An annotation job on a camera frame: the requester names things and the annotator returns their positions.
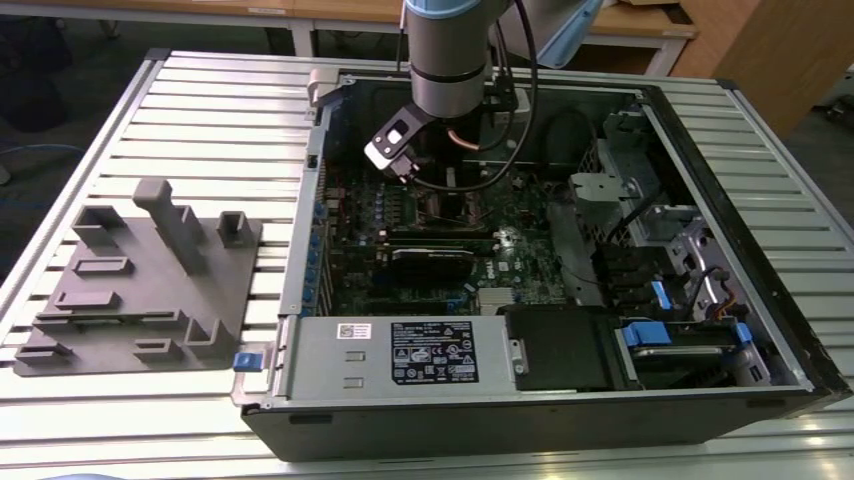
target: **gray floor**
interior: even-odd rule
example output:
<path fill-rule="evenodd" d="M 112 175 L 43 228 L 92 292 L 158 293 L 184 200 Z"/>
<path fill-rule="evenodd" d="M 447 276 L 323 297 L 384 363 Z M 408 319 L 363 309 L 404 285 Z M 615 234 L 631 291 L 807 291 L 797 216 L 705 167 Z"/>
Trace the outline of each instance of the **gray floor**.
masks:
<path fill-rule="evenodd" d="M 94 21 L 69 20 L 64 32 L 75 65 L 55 76 L 69 109 L 69 121 L 39 134 L 21 134 L 0 120 L 0 142 L 64 143 L 86 147 L 110 114 L 124 87 L 151 47 L 234 53 L 286 51 L 287 35 L 268 36 L 263 29 L 123 23 L 122 37 L 107 40 Z M 326 56 L 392 59 L 395 38 L 364 34 L 358 39 L 320 37 Z M 854 132 L 830 124 L 821 113 L 805 119 L 787 141 L 846 219 L 854 220 Z M 51 207 L 71 172 L 76 156 L 63 152 L 5 155 L 1 165 L 13 181 L 0 187 L 0 280 L 5 278 L 32 232 Z"/>

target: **table leg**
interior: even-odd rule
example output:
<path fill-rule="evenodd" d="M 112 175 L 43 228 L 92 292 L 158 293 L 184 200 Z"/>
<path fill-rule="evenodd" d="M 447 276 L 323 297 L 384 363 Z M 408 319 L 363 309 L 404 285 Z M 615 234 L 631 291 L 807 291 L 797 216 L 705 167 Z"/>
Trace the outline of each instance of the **table leg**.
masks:
<path fill-rule="evenodd" d="M 682 54 L 682 50 L 685 49 L 687 42 L 689 41 L 683 38 L 669 38 L 665 40 L 665 45 L 655 52 L 655 56 L 653 57 L 653 61 L 650 62 L 645 75 L 650 75 L 653 77 L 666 77 L 670 75 L 670 71 L 677 64 L 677 60 L 679 60 L 679 55 Z"/>
<path fill-rule="evenodd" d="M 311 20 L 291 19 L 291 35 L 294 35 L 294 50 L 298 57 L 314 57 L 312 42 L 314 25 Z"/>
<path fill-rule="evenodd" d="M 119 21 L 118 20 L 99 20 L 98 24 L 102 27 L 102 32 L 110 40 L 119 38 Z"/>

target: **white label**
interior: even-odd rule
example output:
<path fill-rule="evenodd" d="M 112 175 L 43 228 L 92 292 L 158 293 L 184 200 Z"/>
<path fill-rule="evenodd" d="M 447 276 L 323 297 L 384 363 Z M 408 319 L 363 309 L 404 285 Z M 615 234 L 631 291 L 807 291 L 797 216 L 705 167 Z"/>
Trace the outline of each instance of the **white label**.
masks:
<path fill-rule="evenodd" d="M 371 324 L 370 323 L 339 323 L 338 339 L 339 340 L 370 340 Z"/>
<path fill-rule="evenodd" d="M 282 8 L 247 8 L 247 10 L 250 13 L 263 13 L 264 15 L 284 15 L 284 9 Z"/>

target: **wooden table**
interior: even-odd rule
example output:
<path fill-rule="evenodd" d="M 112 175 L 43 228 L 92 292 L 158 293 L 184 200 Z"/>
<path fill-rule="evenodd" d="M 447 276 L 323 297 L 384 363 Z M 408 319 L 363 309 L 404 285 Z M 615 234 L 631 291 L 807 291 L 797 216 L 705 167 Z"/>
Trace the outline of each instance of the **wooden table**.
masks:
<path fill-rule="evenodd" d="M 98 20 L 287 28 L 296 55 L 314 57 L 314 32 L 396 32 L 402 0 L 0 0 L 0 14 Z M 647 75 L 665 76 L 679 58 L 693 25 L 670 21 L 658 7 L 618 4 L 597 17 L 587 45 L 655 50 Z"/>
<path fill-rule="evenodd" d="M 403 0 L 294 0 L 295 18 L 306 19 L 310 30 L 346 30 L 394 33 L 400 18 Z M 647 75 L 670 73 L 687 40 L 697 36 L 694 25 L 673 23 L 658 7 L 617 4 L 599 12 L 586 45 L 634 47 L 655 50 L 646 68 Z M 296 54 L 314 56 L 308 37 L 299 40 L 295 31 Z"/>

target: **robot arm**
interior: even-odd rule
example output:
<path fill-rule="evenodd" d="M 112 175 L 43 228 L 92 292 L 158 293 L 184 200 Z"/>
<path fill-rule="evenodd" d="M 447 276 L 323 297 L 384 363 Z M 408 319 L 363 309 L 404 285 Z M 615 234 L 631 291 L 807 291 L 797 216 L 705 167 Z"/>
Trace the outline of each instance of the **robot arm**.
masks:
<path fill-rule="evenodd" d="M 515 11 L 507 11 L 514 3 Z M 535 34 L 531 28 L 526 3 L 537 13 L 538 24 L 549 25 L 546 36 L 543 32 Z M 555 65 L 559 63 L 554 61 L 557 52 L 557 58 L 563 56 L 569 61 L 601 4 L 602 0 L 406 0 L 414 103 L 400 109 L 364 148 L 376 168 L 399 177 L 404 183 L 411 180 L 444 192 L 466 193 L 494 185 L 513 166 L 531 129 L 537 110 L 538 58 L 550 58 L 549 64 Z M 567 11 L 571 12 L 569 20 L 555 22 L 553 17 L 567 18 L 558 14 Z M 455 143 L 462 145 L 466 142 L 454 135 L 454 128 L 478 122 L 482 112 L 513 113 L 518 106 L 513 82 L 507 79 L 510 67 L 507 75 L 499 71 L 494 86 L 490 89 L 484 86 L 490 28 L 498 24 L 499 18 L 502 27 L 506 27 L 495 29 L 503 63 L 507 63 L 507 50 L 522 53 L 531 60 L 529 122 L 518 140 L 518 148 L 491 179 L 471 187 L 434 185 L 416 177 L 419 165 L 408 148 L 412 138 L 424 128 L 438 126 L 452 134 Z M 503 36 L 505 29 L 510 31 L 510 41 Z M 539 53 L 538 38 L 549 47 Z"/>

